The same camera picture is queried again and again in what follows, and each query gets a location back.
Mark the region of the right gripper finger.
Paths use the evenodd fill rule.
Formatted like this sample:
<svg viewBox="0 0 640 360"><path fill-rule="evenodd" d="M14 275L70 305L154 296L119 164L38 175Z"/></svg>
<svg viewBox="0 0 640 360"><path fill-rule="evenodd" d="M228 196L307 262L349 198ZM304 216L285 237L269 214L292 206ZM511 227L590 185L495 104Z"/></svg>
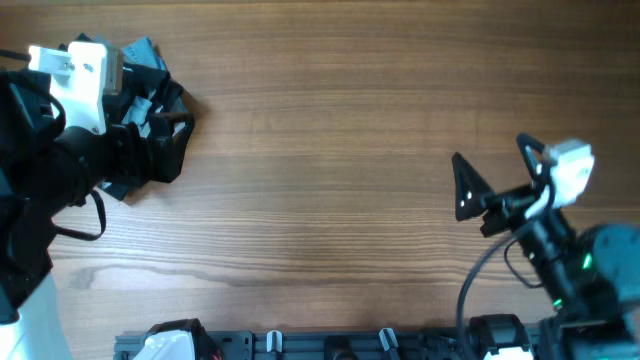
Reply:
<svg viewBox="0 0 640 360"><path fill-rule="evenodd" d="M461 153L452 156L452 167L456 220L465 221L482 215L496 196L495 191Z"/></svg>
<svg viewBox="0 0 640 360"><path fill-rule="evenodd" d="M531 179L538 183L546 183L547 166L542 157L545 145L527 133L518 134L516 143Z"/></svg>

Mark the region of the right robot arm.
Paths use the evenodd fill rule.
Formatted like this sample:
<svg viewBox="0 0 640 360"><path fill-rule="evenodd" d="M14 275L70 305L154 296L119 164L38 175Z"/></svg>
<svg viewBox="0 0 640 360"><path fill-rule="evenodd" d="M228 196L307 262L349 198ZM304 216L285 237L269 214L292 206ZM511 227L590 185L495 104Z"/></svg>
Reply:
<svg viewBox="0 0 640 360"><path fill-rule="evenodd" d="M585 191L595 156L569 139L516 138L529 183L498 193L460 153L452 158L455 217L481 218L498 239L476 260L456 302L457 347L465 359L636 359L639 228L605 223L576 232L562 213ZM513 314L464 316L469 290L497 251L519 245L555 311L536 326Z"/></svg>

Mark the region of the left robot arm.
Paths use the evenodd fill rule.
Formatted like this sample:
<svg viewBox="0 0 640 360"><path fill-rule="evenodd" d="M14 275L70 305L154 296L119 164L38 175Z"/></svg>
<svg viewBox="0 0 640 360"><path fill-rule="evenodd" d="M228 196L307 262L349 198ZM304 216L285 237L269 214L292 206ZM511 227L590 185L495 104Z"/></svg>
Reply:
<svg viewBox="0 0 640 360"><path fill-rule="evenodd" d="M33 126L23 100L31 97L59 110L42 129ZM170 183L181 172L195 127L189 112L149 115L150 133L134 124L98 135L66 124L60 101L23 72L1 73L1 356L4 359L68 359L48 248L58 235L95 241L54 223L68 206L92 197L101 223L105 181L140 187Z"/></svg>

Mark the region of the dark teal t-shirt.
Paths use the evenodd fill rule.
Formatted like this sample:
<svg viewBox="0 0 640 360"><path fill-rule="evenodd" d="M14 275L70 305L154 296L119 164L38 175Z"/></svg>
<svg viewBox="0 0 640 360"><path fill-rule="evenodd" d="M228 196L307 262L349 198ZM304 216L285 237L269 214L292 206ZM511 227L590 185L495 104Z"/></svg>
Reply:
<svg viewBox="0 0 640 360"><path fill-rule="evenodd" d="M195 119L174 110L183 88L167 70L130 61L104 43L31 53L31 69L50 76L54 113L64 122L40 154L50 188L79 201L106 184L122 199L132 188L180 175Z"/></svg>

